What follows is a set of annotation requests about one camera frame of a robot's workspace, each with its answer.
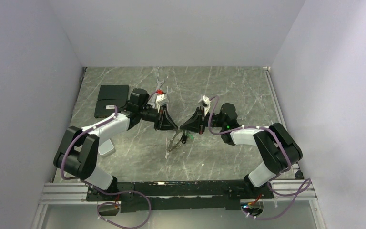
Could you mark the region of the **green plastic key tag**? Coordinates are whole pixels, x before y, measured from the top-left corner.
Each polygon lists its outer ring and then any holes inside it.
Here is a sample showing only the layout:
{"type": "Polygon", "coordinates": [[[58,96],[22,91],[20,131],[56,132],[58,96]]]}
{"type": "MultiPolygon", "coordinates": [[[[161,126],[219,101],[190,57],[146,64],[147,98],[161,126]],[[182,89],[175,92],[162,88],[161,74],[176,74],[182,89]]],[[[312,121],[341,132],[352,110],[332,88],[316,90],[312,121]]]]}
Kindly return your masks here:
{"type": "Polygon", "coordinates": [[[190,133],[186,133],[187,140],[194,140],[194,136],[190,133]]]}

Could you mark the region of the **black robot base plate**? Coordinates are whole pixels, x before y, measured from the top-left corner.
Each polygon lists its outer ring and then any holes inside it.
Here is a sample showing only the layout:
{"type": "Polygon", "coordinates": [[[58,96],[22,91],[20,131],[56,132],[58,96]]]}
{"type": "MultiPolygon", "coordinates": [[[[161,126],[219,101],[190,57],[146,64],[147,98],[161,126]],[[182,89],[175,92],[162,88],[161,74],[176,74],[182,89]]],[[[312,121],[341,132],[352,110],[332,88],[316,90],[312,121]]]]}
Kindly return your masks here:
{"type": "Polygon", "coordinates": [[[252,188],[241,179],[166,182],[118,182],[114,196],[88,188],[88,202],[121,204],[122,213],[144,210],[211,209],[240,210],[240,205],[257,198],[272,199],[266,185],[252,188]]]}

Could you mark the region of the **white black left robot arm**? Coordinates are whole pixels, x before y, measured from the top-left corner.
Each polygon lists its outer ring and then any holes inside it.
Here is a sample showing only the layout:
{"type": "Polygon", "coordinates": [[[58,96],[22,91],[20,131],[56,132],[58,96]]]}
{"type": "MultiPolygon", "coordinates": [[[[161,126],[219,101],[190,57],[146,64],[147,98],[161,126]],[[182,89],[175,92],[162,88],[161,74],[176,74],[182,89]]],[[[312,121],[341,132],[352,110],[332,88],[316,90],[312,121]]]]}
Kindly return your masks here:
{"type": "Polygon", "coordinates": [[[105,200],[118,194],[118,180],[97,164],[100,152],[114,150],[111,138],[128,131],[141,120],[152,122],[156,130],[175,130],[175,123],[167,114],[167,93],[158,89],[152,94],[141,88],[133,89],[122,107],[115,107],[107,118],[92,125],[70,126],[60,143],[53,164],[63,180],[79,179],[99,189],[105,200]]]}

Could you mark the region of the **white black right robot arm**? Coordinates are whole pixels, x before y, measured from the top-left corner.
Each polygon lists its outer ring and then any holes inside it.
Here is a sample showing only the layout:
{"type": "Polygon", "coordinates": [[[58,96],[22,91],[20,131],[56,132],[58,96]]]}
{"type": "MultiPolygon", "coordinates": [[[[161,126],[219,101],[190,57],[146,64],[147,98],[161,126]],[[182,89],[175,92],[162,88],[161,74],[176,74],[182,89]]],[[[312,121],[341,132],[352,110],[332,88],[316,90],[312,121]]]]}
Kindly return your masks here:
{"type": "Polygon", "coordinates": [[[224,103],[218,114],[198,107],[180,129],[202,134],[206,128],[220,128],[217,134],[224,143],[256,146],[262,162],[244,177],[246,183],[243,186],[245,195],[255,198],[265,183],[289,170],[302,159],[303,153],[281,123],[267,127],[244,126],[238,123],[237,118],[236,107],[231,103],[224,103]]]}

